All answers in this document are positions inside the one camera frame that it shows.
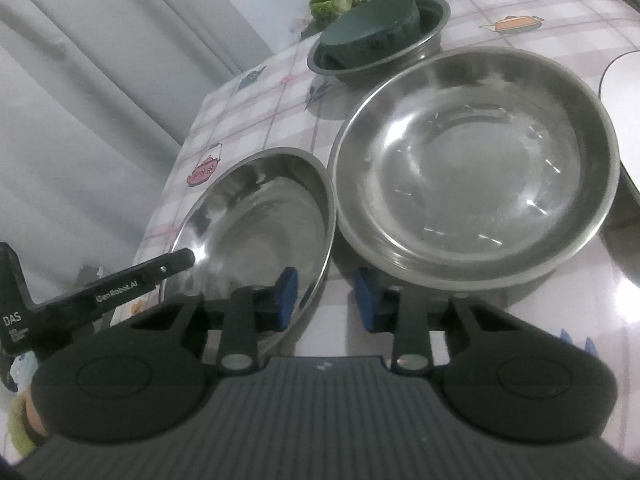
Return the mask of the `person's left hand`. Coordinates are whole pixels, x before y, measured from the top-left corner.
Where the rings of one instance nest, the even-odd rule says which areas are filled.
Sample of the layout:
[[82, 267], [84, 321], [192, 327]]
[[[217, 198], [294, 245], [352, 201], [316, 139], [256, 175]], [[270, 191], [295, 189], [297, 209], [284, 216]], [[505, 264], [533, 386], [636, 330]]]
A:
[[32, 400], [32, 390], [27, 389], [24, 392], [24, 401], [25, 425], [38, 437], [46, 438], [48, 436], [47, 428], [43, 425], [42, 419], [35, 408], [34, 401]]

